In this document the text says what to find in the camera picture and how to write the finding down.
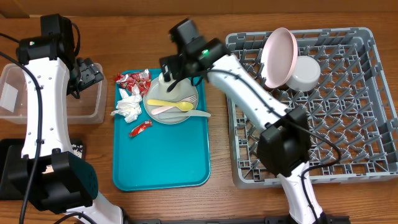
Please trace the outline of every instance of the red candy wrapper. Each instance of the red candy wrapper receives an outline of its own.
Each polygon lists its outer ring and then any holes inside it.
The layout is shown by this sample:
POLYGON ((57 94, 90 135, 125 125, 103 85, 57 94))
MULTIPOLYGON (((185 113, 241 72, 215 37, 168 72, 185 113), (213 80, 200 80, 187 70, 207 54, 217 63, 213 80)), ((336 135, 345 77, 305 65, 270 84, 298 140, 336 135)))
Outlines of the red candy wrapper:
POLYGON ((139 133, 145 131, 145 129, 147 129, 148 127, 152 127, 152 121, 149 119, 145 122, 143 122, 142 124, 138 125, 137 127, 135 127, 130 133, 129 136, 130 137, 136 137, 139 133))
POLYGON ((130 93, 132 87, 137 85, 141 96, 145 96, 148 93, 151 80, 152 77, 148 69, 145 69, 142 72, 127 73, 125 75, 119 73, 114 79, 114 81, 119 84, 121 88, 126 89, 130 93))

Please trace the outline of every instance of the wooden surface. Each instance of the wooden surface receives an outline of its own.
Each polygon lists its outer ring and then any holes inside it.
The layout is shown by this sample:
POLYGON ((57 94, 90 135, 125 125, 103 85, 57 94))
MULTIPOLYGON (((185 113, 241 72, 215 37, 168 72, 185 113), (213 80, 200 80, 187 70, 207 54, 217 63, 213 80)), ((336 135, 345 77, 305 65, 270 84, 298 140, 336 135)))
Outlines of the wooden surface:
MULTIPOLYGON (((70 125, 72 137, 82 138, 87 145, 87 161, 99 179, 99 189, 112 203, 125 208, 132 218, 163 220, 209 218, 262 218, 288 214, 282 189, 239 190, 231 178, 228 144, 228 111, 226 98, 215 87, 206 84, 209 120, 211 177, 201 187, 151 190, 124 193, 112 181, 114 85, 111 79, 123 70, 157 68, 158 59, 174 54, 167 32, 185 16, 172 17, 86 17, 72 18, 81 32, 81 56, 91 57, 104 68, 108 79, 108 99, 103 124, 70 125)), ((222 40, 232 32, 288 29, 368 27, 373 31, 378 51, 398 105, 398 14, 267 14, 240 16, 192 16, 200 32, 208 39, 222 40)), ((38 19, 0 20, 0 32, 15 38, 40 34, 38 19)), ((0 40, 0 49, 15 54, 16 44, 0 40)), ((0 58, 0 67, 7 61, 0 58)), ((0 121, 0 139, 23 138, 25 126, 0 121)), ((398 223, 398 179, 369 184, 322 184, 314 186, 324 211, 350 215, 352 223, 398 223)), ((0 202, 0 223, 16 223, 21 202, 0 202)), ((26 223, 52 223, 60 215, 38 212, 29 205, 26 223)))
POLYGON ((1 0, 6 17, 46 15, 64 16, 148 16, 148 15, 210 15, 245 13, 301 12, 392 12, 398 11, 396 0, 1 0))

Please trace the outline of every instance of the white label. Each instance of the white label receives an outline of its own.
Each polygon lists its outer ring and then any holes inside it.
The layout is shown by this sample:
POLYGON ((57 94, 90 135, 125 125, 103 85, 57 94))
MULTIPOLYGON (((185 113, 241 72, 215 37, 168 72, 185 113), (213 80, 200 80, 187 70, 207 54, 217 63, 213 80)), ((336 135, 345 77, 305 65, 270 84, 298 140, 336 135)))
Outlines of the white label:
POLYGON ((14 112, 15 103, 17 103, 18 90, 8 83, 4 84, 2 89, 0 106, 6 110, 14 112))

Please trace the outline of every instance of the table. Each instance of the table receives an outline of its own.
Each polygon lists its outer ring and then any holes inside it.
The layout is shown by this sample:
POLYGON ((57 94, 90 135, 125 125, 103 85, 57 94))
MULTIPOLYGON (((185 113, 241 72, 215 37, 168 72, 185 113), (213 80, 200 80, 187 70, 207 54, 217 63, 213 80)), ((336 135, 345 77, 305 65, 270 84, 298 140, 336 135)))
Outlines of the table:
MULTIPOLYGON (((81 32, 81 57, 91 57, 104 68, 110 81, 128 69, 158 68, 159 58, 176 53, 167 32, 186 16, 154 17, 72 17, 81 32)), ((192 16, 200 32, 212 39, 232 32, 268 31, 278 27, 319 29, 368 27, 373 31, 389 82, 398 105, 398 14, 247 14, 192 16)), ((17 39, 40 35, 39 19, 0 19, 0 32, 17 39)), ((16 44, 0 40, 0 50, 15 56, 16 44)), ((8 63, 0 58, 0 67, 8 63)), ((112 203, 123 207, 134 219, 162 220, 210 218, 262 218, 289 212, 282 189, 237 189, 231 178, 228 143, 228 110, 225 95, 206 84, 211 113, 211 177, 201 187, 124 193, 112 181, 114 85, 108 83, 103 124, 69 125, 71 138, 87 145, 86 160, 93 165, 99 190, 112 203)), ((24 138, 25 126, 0 121, 0 139, 24 138)), ((352 223, 398 223, 398 179, 367 184, 321 184, 314 186, 319 204, 334 215, 349 215, 352 223)), ((17 223, 21 202, 0 202, 0 223, 17 223)), ((29 205, 26 223, 53 223, 61 215, 38 212, 29 205)))

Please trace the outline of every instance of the white crumpled paper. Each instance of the white crumpled paper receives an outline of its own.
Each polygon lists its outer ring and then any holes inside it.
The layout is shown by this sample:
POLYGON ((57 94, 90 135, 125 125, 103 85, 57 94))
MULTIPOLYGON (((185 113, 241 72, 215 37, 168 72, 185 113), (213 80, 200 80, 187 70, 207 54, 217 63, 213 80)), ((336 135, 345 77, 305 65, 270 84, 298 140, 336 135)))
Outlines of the white crumpled paper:
POLYGON ((131 96, 127 93, 125 89, 119 89, 122 99, 118 101, 115 111, 112 111, 111 116, 115 114, 120 114, 124 116, 124 120, 127 123, 135 121, 142 113, 139 102, 142 101, 142 96, 139 94, 139 89, 137 85, 134 85, 131 90, 131 96))

